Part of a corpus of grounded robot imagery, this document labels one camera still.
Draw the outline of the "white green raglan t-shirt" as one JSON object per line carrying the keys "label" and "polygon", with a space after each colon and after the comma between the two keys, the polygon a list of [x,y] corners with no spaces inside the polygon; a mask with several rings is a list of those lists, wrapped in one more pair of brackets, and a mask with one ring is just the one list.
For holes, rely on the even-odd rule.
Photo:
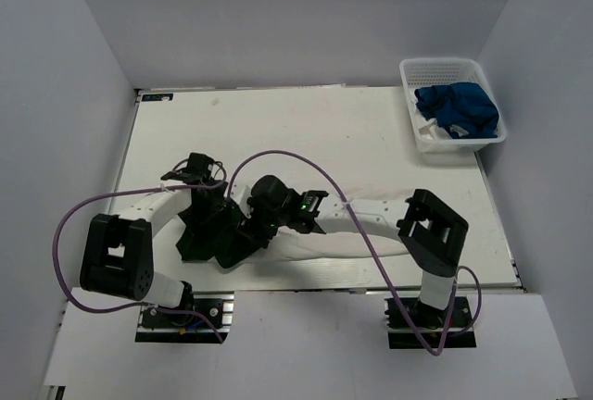
{"label": "white green raglan t-shirt", "polygon": [[367,254],[351,244],[358,233],[300,234],[282,227],[273,238],[239,238],[237,225],[243,219],[238,205],[225,198],[230,225],[225,229],[191,229],[176,244],[182,261],[216,263],[234,269],[244,263],[293,262],[315,259],[355,259]]}

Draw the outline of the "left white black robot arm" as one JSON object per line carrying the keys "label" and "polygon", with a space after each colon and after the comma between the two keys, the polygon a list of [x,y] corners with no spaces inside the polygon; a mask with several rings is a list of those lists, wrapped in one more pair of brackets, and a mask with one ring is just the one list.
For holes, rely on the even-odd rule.
{"label": "left white black robot arm", "polygon": [[174,324],[190,322],[196,313],[188,283],[154,271],[155,236],[201,194],[216,193],[215,160],[192,153],[182,169],[163,175],[162,185],[116,214],[98,214],[90,222],[80,285],[87,292],[107,294],[164,308]]}

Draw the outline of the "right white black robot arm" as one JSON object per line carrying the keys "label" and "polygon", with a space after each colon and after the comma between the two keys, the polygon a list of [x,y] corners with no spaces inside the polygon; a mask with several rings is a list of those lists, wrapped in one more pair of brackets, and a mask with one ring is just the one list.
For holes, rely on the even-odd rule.
{"label": "right white black robot arm", "polygon": [[424,328],[439,327],[450,316],[450,296],[469,224],[432,192],[417,189],[406,199],[345,203],[325,191],[300,194],[266,175],[251,187],[234,184],[230,197],[240,213],[270,237],[280,227],[300,234],[364,231],[403,244],[422,270],[421,291],[410,315]]}

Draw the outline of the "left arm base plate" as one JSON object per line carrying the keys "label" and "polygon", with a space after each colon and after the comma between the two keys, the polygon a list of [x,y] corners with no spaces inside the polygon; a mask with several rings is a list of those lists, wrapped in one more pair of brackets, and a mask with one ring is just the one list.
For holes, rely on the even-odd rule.
{"label": "left arm base plate", "polygon": [[155,307],[140,311],[135,341],[145,344],[221,344],[230,332],[234,294],[195,294],[197,315],[166,314]]}

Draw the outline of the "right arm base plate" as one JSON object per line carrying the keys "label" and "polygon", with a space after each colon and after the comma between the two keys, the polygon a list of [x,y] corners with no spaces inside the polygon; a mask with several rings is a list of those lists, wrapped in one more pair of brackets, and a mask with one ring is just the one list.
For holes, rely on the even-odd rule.
{"label": "right arm base plate", "polygon": [[[440,343],[447,311],[439,311],[429,306],[420,306],[416,297],[403,297],[402,305],[420,330],[424,340],[433,348]],[[392,350],[423,349],[408,323],[403,318],[393,298],[385,299],[387,339]],[[452,316],[448,324],[448,334],[444,347],[449,349],[476,348],[473,331],[473,317],[468,298],[455,298]]]}

